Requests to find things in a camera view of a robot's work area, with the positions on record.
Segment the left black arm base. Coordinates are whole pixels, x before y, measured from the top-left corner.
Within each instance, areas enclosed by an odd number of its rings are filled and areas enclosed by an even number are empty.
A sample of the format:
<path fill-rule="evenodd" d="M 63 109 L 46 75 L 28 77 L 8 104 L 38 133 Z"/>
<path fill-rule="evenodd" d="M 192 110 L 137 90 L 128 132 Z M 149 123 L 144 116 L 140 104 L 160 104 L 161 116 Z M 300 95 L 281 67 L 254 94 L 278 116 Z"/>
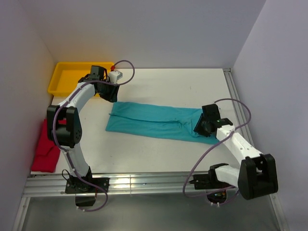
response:
<path fill-rule="evenodd" d="M 66 180 L 65 194 L 75 194 L 75 204 L 79 207 L 91 207 L 95 204 L 98 193 L 107 193 L 109 189 L 109 178 L 100 177 L 94 178 L 91 169 L 83 180 L 89 184 L 84 183 L 78 177 L 74 177 L 64 169 L 62 177 Z"/>

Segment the teal t shirt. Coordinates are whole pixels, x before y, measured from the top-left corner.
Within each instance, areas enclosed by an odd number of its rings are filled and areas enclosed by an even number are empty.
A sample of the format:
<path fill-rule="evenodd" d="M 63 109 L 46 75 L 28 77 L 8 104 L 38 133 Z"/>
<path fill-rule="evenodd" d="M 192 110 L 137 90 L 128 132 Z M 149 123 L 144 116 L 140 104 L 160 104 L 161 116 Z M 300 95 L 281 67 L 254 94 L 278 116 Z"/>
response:
<path fill-rule="evenodd" d="M 198 108 L 116 102 L 105 130 L 158 139 L 218 143 L 212 135 L 205 137 L 194 132 L 201 113 Z"/>

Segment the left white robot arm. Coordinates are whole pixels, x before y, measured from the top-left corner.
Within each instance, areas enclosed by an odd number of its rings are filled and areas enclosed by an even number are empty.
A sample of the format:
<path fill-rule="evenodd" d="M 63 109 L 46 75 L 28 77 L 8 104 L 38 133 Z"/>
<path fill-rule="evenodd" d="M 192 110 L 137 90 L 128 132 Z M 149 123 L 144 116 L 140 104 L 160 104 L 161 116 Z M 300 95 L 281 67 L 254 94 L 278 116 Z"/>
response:
<path fill-rule="evenodd" d="M 93 65 L 90 73 L 78 80 L 72 93 L 58 105 L 47 108 L 47 135 L 62 151 L 69 165 L 69 183 L 82 192 L 94 186 L 90 166 L 80 147 L 82 127 L 79 112 L 90 98 L 98 94 L 104 100 L 115 103 L 122 72 L 114 67 L 110 72 L 102 66 Z"/>

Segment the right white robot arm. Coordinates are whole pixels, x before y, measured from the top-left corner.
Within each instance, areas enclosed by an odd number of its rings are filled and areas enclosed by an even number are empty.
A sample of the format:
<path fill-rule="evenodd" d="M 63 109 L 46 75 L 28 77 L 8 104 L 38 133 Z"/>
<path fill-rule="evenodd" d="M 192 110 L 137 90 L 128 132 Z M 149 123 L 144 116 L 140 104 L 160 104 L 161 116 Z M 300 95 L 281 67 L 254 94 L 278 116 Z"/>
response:
<path fill-rule="evenodd" d="M 236 158 L 240 167 L 222 163 L 212 165 L 206 174 L 196 174 L 191 183 L 197 190 L 238 188 L 246 200 L 273 194 L 278 191 L 275 159 L 254 148 L 228 118 L 222 118 L 218 106 L 204 105 L 194 129 L 199 135 L 213 135 Z"/>

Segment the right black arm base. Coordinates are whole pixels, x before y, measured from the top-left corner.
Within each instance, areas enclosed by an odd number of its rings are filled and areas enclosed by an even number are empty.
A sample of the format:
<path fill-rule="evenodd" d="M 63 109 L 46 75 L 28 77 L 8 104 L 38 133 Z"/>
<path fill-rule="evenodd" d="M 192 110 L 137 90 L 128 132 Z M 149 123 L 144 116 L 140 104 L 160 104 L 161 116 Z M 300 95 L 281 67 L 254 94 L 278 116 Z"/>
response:
<path fill-rule="evenodd" d="M 210 167 L 206 174 L 194 174 L 193 180 L 189 181 L 190 184 L 194 185 L 195 190 L 218 190 L 218 192 L 211 192 L 207 195 L 207 199 L 214 204 L 225 203 L 227 200 L 226 188 L 234 188 L 228 183 L 219 181 L 215 173 L 215 169 L 218 167 L 229 166 L 226 163 L 216 164 Z"/>

